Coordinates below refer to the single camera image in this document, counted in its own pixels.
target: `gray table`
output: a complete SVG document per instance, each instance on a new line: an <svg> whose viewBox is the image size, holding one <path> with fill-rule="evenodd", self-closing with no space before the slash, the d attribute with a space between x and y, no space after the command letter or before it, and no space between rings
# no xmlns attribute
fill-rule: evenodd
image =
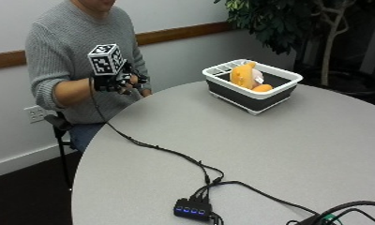
<svg viewBox="0 0 375 225"><path fill-rule="evenodd" d="M225 181L320 213L375 201L375 106L352 97L299 85L289 100L255 116L195 82L147 97L109 122L136 140L221 169ZM203 184L195 165L133 145L104 126L76 172L73 225L205 224L172 215L176 200ZM211 203L227 225L284 225L310 216L236 185L215 187ZM362 209L375 216L375 207ZM344 224L373 223L352 213Z"/></svg>

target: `electrical outlet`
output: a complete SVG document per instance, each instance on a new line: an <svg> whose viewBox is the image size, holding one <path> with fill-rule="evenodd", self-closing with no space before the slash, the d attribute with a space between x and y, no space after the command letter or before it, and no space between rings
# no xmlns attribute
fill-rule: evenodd
<svg viewBox="0 0 375 225"><path fill-rule="evenodd" d="M44 120L47 116L47 111L40 106L27 107L24 111L27 112L29 123Z"/></svg>

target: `yellow toy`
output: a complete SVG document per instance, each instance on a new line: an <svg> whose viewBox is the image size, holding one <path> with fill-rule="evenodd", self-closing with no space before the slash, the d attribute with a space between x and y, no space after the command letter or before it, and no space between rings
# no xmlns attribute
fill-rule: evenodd
<svg viewBox="0 0 375 225"><path fill-rule="evenodd" d="M229 81L256 92L265 92L272 89L269 84L263 84L264 76L263 73L255 69L253 62L245 63L232 69Z"/></svg>

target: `wooden trim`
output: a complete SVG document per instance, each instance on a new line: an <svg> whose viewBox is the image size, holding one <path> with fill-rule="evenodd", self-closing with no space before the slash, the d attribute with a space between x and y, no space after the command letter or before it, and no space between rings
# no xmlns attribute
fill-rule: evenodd
<svg viewBox="0 0 375 225"><path fill-rule="evenodd" d="M13 51L0 53L0 68L20 66L27 64L25 52Z"/></svg>
<svg viewBox="0 0 375 225"><path fill-rule="evenodd" d="M173 28L147 32L136 35L139 46L160 43L183 38L193 38L204 35L216 34L220 32L231 31L232 28L227 22L215 22L188 27ZM21 66L27 64L25 52L0 52L0 68Z"/></svg>
<svg viewBox="0 0 375 225"><path fill-rule="evenodd" d="M183 38L193 38L204 35L211 35L229 30L231 25L227 22L215 22L143 33L136 35L136 39L139 45L148 45Z"/></svg>

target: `chair leg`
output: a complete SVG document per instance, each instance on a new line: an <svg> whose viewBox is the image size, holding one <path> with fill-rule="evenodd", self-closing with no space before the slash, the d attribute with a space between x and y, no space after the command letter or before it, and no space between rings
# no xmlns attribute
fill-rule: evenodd
<svg viewBox="0 0 375 225"><path fill-rule="evenodd" d="M57 140L59 142L59 148L60 148L60 156L61 156L61 164L63 164L63 173L65 178L65 183L68 186L68 189L72 190L72 184L69 180L69 172L68 172L68 165L67 165L67 159L65 159L65 153L64 153L64 145L61 144L61 140Z"/></svg>

